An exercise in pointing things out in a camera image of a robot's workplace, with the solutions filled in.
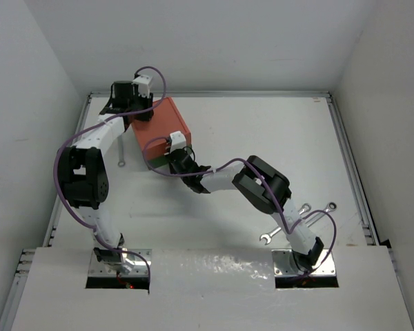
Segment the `orange drawer cabinet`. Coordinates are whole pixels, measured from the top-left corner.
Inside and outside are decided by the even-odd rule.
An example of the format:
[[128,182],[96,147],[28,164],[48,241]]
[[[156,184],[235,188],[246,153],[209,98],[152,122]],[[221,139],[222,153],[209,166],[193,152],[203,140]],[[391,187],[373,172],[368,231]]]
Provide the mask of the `orange drawer cabinet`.
[[133,132],[141,151],[146,151],[147,159],[152,159],[168,153],[169,145],[164,140],[152,142],[148,147],[146,144],[156,138],[168,138],[171,132],[181,131],[191,146],[191,132],[183,120],[175,102],[171,97],[166,97],[154,110],[150,121],[134,120],[131,123]]

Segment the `green bottom drawer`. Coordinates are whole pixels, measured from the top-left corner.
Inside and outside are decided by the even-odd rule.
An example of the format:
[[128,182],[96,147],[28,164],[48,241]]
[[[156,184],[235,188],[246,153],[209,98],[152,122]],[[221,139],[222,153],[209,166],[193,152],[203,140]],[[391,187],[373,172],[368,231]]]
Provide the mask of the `green bottom drawer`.
[[161,155],[159,157],[147,160],[147,166],[150,170],[155,168],[168,167],[168,164],[169,162],[166,155]]

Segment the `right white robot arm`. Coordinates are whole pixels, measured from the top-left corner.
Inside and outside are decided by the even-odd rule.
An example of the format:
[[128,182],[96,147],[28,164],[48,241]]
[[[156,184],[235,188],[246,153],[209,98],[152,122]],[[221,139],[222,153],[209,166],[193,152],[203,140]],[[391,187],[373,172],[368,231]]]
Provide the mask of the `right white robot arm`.
[[237,190],[260,212],[271,216],[284,231],[293,251],[293,261],[303,272],[311,272],[324,244],[302,221],[292,200],[290,181],[261,158],[251,155],[243,166],[213,170],[198,165],[186,149],[173,150],[167,156],[170,173],[198,194]]

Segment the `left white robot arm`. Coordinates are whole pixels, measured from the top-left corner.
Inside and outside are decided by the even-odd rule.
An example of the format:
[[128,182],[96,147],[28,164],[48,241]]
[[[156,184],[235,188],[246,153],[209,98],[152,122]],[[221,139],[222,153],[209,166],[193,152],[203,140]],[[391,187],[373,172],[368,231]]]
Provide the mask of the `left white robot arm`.
[[133,81],[116,81],[97,123],[58,151],[55,183],[63,204],[94,236],[98,262],[117,274],[128,274],[140,258],[124,248],[122,233],[103,207],[109,192],[104,155],[135,119],[149,121],[154,114],[152,79],[136,74]]

